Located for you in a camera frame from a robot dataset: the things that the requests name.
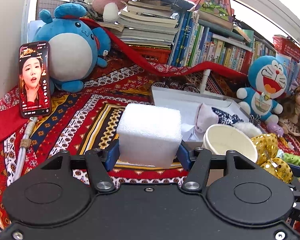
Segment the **lime green scrunchie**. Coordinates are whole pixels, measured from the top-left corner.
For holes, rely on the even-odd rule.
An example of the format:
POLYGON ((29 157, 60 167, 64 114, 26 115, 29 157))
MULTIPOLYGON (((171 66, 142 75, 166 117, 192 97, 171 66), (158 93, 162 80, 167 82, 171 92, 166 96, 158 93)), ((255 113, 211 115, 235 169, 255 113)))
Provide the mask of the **lime green scrunchie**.
POLYGON ((284 153, 282 155, 282 160, 286 163, 293 164, 293 165, 300 165, 300 156, 290 154, 290 153, 284 153))

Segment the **purple small plush toy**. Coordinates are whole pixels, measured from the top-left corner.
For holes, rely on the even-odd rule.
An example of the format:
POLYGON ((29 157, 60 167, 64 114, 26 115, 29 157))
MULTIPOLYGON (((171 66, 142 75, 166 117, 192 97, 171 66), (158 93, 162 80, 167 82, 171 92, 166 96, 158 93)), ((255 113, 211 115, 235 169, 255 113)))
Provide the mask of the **purple small plush toy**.
POLYGON ((280 125, 269 122, 266 124, 266 128, 269 133, 274 133, 277 137, 283 137, 284 130, 280 125))

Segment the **triangular house puzzle box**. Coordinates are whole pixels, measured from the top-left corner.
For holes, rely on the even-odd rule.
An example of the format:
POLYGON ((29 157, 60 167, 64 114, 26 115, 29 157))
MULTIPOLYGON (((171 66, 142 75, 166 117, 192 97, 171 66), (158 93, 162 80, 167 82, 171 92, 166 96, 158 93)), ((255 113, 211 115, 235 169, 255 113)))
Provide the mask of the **triangular house puzzle box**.
POLYGON ((234 26, 234 10, 230 0, 188 0, 194 3, 191 11, 197 12, 199 19, 216 24, 232 31, 234 26))

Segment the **navy floral fabric pouch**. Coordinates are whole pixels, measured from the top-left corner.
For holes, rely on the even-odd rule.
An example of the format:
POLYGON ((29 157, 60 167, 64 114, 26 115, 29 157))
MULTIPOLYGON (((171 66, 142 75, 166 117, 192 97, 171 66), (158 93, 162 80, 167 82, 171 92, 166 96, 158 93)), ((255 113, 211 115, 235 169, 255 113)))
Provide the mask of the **navy floral fabric pouch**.
POLYGON ((243 122, 243 120, 236 114, 229 114, 221 109, 211 107, 213 113, 215 113, 218 116, 218 123, 219 124, 224 124, 224 125, 229 125, 229 126, 234 126, 236 123, 243 122))

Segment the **stack of lying books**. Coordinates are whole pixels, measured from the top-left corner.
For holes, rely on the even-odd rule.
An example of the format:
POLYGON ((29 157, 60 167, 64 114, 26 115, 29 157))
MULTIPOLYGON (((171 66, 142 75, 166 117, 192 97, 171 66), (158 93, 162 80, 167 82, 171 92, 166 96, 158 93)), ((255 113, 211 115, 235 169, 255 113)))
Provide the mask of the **stack of lying books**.
POLYGON ((192 7, 187 0, 130 0, 116 22, 103 25, 126 44, 170 49, 192 7))

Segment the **white paper cup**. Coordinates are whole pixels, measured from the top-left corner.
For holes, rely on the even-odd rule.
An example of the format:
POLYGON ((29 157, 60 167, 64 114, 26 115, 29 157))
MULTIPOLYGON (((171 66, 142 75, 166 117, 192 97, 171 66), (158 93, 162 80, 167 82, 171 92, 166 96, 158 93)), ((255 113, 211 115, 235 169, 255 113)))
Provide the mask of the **white paper cup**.
POLYGON ((254 163, 258 159, 258 152, 252 140, 239 129, 228 125, 210 126, 204 133, 202 146, 216 155, 226 155, 228 150, 235 150, 254 163))

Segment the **white fluffy plush toy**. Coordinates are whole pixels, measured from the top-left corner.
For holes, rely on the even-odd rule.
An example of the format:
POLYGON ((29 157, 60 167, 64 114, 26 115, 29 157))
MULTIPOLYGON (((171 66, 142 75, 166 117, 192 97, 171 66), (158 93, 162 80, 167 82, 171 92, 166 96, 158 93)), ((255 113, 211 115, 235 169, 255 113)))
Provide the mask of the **white fluffy plush toy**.
POLYGON ((243 132, 247 137, 253 138, 262 134, 262 131, 250 122, 237 122, 234 128, 243 132))

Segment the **patterned red tablecloth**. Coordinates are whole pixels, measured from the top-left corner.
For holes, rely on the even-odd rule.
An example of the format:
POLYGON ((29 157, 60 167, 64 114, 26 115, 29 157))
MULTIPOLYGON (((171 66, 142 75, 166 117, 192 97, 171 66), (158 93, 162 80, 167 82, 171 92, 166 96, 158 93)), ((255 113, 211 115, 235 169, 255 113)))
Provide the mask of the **patterned red tablecloth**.
POLYGON ((300 239, 286 222, 294 204, 289 185, 235 151, 191 150, 187 181, 199 184, 195 190, 175 181, 99 187, 111 182, 110 144, 86 150, 88 133, 108 106, 147 104, 108 92, 142 74, 143 67, 129 67, 101 87, 63 96, 32 136, 36 164, 12 184, 2 163, 21 136, 3 137, 0 239, 300 239))

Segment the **red plastic basket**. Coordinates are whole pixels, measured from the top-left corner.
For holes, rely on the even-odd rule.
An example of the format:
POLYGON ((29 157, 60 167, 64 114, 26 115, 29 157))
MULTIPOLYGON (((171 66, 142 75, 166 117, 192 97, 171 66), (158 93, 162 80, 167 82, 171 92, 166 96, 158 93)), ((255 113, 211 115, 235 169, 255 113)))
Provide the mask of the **red plastic basket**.
POLYGON ((300 47, 290 39, 282 35, 274 35, 273 46, 278 53, 291 57, 297 63, 300 62, 300 47))

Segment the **white pvc pipe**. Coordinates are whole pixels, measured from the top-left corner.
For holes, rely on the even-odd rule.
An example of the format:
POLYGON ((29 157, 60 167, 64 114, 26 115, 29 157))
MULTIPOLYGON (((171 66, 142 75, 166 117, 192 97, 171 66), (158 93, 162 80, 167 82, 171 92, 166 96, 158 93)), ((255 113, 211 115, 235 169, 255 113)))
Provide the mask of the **white pvc pipe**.
POLYGON ((200 94, 205 93, 206 84, 207 84, 208 77, 210 76, 210 72, 211 72, 210 69, 206 69, 203 71, 203 77, 200 83, 200 94))

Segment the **gold sequin heart cushion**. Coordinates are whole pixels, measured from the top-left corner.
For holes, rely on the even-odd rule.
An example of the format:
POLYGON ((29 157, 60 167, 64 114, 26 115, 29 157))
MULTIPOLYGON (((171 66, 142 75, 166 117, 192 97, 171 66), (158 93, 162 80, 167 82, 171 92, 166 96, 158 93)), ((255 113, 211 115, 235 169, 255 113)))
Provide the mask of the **gold sequin heart cushion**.
POLYGON ((277 157, 279 150, 277 136, 274 133, 261 134, 252 137, 251 140, 258 153, 257 165, 277 179, 290 184, 294 177, 293 172, 284 160, 277 157))

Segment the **white foam block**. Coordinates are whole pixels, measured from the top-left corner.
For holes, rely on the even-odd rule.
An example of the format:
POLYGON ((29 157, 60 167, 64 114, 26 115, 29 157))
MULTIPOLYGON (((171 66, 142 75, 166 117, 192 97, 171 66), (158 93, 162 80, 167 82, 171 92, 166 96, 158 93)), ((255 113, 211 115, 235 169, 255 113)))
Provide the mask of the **white foam block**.
POLYGON ((181 114, 176 109, 130 103, 116 132, 121 161, 169 168, 182 140, 181 114))

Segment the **Doraemon plush toy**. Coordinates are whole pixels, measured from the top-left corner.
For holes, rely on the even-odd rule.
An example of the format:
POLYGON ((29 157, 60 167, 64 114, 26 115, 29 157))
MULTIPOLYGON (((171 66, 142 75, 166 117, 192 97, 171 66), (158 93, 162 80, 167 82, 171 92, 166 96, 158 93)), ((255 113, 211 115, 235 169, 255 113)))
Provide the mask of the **Doraemon plush toy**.
POLYGON ((273 56, 256 59, 248 70, 249 87, 239 88, 236 92, 240 107, 254 118, 265 124, 279 122, 283 107, 275 99, 287 87, 286 70, 273 56))

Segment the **red plastic crate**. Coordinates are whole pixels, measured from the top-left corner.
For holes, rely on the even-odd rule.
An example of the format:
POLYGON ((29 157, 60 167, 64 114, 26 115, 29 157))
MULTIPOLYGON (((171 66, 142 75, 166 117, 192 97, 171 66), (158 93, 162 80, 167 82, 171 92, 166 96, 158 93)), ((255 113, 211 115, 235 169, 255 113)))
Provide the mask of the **red plastic crate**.
POLYGON ((149 62, 166 64, 171 54, 171 50, 161 47, 141 46, 129 44, 129 48, 138 52, 144 59, 149 62))

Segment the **row of upright books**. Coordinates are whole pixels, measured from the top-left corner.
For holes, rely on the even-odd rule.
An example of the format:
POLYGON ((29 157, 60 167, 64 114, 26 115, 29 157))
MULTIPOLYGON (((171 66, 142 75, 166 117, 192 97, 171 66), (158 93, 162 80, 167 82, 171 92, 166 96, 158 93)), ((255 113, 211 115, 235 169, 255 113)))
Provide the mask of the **row of upright books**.
POLYGON ((273 44, 258 37, 238 22, 232 31, 199 19, 195 12, 186 13, 168 59, 174 67, 194 67, 212 62, 246 74, 253 62, 262 56, 273 56, 283 65, 288 85, 300 84, 300 62, 278 53, 273 44))

